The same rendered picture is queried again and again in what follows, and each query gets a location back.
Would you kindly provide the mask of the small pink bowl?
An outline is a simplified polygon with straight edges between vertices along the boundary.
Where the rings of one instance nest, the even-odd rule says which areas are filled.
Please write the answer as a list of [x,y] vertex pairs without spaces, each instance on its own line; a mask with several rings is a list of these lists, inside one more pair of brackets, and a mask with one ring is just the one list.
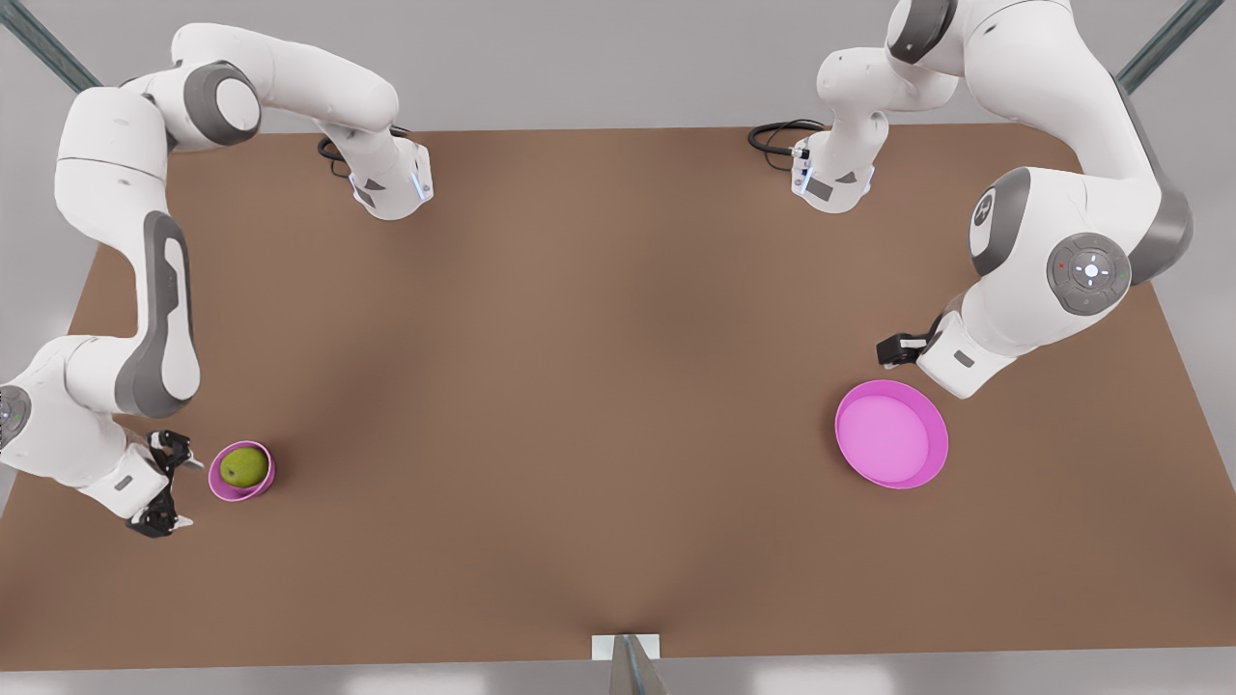
[[[261,450],[265,450],[267,458],[269,458],[269,471],[263,484],[260,484],[258,486],[253,486],[251,488],[235,488],[234,486],[224,484],[222,479],[220,479],[219,465],[222,461],[222,458],[225,458],[227,453],[231,453],[231,450],[239,446],[256,446],[260,448]],[[215,493],[215,496],[219,497],[220,500],[227,502],[239,502],[260,496],[260,493],[265,493],[267,488],[272,486],[273,481],[274,481],[273,458],[269,454],[269,449],[267,449],[265,444],[261,444],[260,441],[246,440],[225,446],[221,450],[221,453],[216,455],[216,458],[213,458],[211,467],[209,467],[209,485],[211,485],[213,493]]]

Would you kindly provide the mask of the pink round plate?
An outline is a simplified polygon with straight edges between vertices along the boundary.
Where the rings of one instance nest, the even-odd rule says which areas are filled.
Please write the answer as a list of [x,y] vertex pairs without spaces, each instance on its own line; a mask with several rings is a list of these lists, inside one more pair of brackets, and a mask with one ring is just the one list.
[[949,432],[941,411],[900,381],[866,381],[839,402],[837,445],[861,479],[886,488],[929,484],[946,466]]

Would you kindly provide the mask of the silver frame post with foot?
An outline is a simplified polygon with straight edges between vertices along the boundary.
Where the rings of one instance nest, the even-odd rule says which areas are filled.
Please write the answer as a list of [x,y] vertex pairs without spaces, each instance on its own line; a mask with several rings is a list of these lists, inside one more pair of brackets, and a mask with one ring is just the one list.
[[593,660],[611,662],[608,695],[667,695],[655,662],[660,634],[599,634],[591,637]]

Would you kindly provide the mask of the green apple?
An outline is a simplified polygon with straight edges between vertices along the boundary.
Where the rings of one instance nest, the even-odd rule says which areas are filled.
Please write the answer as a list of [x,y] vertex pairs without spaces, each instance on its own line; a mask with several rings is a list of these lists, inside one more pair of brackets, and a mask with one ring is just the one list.
[[227,453],[219,465],[220,479],[235,488],[251,488],[265,482],[269,458],[256,446],[239,446]]

